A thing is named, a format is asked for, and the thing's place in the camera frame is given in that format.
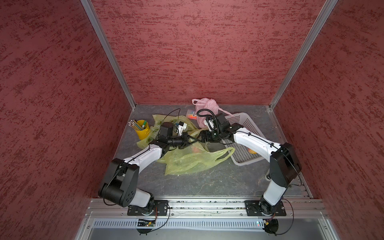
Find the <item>pink plastic bag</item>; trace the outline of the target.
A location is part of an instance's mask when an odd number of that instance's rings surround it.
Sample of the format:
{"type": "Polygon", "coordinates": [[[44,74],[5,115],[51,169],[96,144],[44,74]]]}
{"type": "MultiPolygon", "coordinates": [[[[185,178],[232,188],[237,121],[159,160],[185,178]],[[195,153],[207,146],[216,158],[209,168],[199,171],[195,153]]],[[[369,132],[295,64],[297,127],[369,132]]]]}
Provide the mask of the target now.
{"type": "Polygon", "coordinates": [[[207,128],[207,126],[204,124],[204,121],[206,118],[203,117],[203,115],[217,115],[219,113],[219,111],[221,111],[221,112],[225,113],[226,115],[229,115],[231,117],[233,116],[233,114],[231,114],[230,112],[225,111],[222,108],[220,108],[220,106],[217,104],[217,102],[214,99],[208,99],[208,98],[192,99],[192,104],[196,108],[195,112],[197,115],[197,122],[198,122],[198,125],[201,129],[207,128]],[[200,112],[201,117],[198,116],[198,111],[203,110],[203,109],[208,109],[212,113],[209,111],[201,111],[200,112]]]}

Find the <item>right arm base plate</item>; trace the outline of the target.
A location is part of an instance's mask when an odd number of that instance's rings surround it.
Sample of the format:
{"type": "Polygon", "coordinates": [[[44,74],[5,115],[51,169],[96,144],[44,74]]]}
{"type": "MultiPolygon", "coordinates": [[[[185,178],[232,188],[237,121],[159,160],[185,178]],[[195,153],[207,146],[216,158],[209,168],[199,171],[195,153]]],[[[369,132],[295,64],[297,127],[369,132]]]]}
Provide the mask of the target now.
{"type": "Polygon", "coordinates": [[[244,201],[248,217],[285,217],[287,215],[282,201],[272,206],[267,201],[244,201]]]}

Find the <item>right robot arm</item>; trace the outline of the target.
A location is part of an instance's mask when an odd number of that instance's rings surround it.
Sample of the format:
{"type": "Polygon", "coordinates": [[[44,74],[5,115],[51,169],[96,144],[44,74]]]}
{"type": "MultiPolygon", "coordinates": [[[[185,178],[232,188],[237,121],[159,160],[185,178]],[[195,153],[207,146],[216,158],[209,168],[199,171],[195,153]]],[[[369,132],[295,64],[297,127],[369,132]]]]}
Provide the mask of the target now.
{"type": "Polygon", "coordinates": [[[260,198],[259,209],[264,216],[273,215],[291,182],[301,172],[294,147],[257,136],[238,123],[230,124],[223,114],[215,115],[208,109],[199,110],[197,116],[205,118],[208,127],[199,134],[201,142],[229,140],[255,151],[269,162],[270,183],[260,198]]]}

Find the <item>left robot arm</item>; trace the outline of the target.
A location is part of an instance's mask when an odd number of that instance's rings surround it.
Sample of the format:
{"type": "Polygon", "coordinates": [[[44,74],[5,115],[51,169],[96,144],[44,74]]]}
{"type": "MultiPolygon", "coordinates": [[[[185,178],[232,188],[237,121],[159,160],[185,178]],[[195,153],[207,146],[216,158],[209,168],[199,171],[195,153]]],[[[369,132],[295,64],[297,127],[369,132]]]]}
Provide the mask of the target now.
{"type": "Polygon", "coordinates": [[[181,128],[175,135],[174,126],[170,122],[163,123],[156,138],[144,150],[123,160],[113,159],[100,184],[99,197],[110,201],[110,206],[134,206],[141,209],[144,215],[152,214],[155,210],[154,196],[138,189],[140,172],[171,149],[182,149],[198,141],[181,128]]]}

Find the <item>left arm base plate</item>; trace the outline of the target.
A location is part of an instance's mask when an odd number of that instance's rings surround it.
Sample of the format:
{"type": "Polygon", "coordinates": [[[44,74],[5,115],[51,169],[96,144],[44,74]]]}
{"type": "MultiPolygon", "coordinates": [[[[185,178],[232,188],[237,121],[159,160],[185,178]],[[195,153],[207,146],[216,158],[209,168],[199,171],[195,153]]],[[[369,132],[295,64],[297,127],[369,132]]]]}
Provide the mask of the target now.
{"type": "Polygon", "coordinates": [[[129,206],[127,215],[136,217],[162,217],[169,214],[169,209],[169,202],[167,200],[153,200],[144,208],[129,206]]]}

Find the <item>green plastic bag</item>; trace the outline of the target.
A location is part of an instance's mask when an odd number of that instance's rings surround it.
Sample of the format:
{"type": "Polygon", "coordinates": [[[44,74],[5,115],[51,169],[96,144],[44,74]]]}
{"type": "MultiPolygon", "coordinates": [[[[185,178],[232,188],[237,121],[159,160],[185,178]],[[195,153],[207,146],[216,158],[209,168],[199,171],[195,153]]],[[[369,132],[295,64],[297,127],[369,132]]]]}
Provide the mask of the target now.
{"type": "MultiPolygon", "coordinates": [[[[154,140],[160,129],[160,125],[163,122],[171,122],[173,124],[179,121],[184,122],[188,124],[186,131],[193,137],[197,137],[202,131],[201,129],[198,129],[195,124],[193,124],[185,116],[166,117],[164,115],[153,115],[153,119],[155,123],[152,127],[150,127],[151,131],[149,136],[144,140],[137,142],[137,146],[142,150],[145,149],[152,140],[154,140]]],[[[217,166],[218,164],[229,159],[234,151],[235,149],[232,147],[211,151],[208,149],[207,143],[202,144],[198,142],[181,150],[171,147],[170,151],[168,151],[163,157],[157,160],[157,162],[166,165],[166,176],[189,175],[199,173],[217,166]]]]}

